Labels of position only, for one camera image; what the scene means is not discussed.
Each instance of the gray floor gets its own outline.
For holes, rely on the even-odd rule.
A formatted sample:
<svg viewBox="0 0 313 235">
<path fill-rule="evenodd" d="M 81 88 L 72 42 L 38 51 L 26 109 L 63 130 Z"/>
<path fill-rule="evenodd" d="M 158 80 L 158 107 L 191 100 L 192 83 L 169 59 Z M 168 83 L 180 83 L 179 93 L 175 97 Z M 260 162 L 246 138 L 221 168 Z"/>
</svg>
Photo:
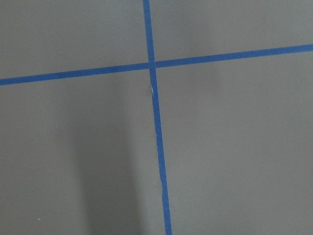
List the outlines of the gray floor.
<svg viewBox="0 0 313 235">
<path fill-rule="evenodd" d="M 156 60 L 312 44 L 312 10 L 151 0 Z M 4 0 L 0 21 L 0 79 L 148 61 L 141 0 Z M 313 233 L 312 63 L 157 69 L 174 235 Z M 0 86 L 0 234 L 165 234 L 149 79 Z"/>
</svg>

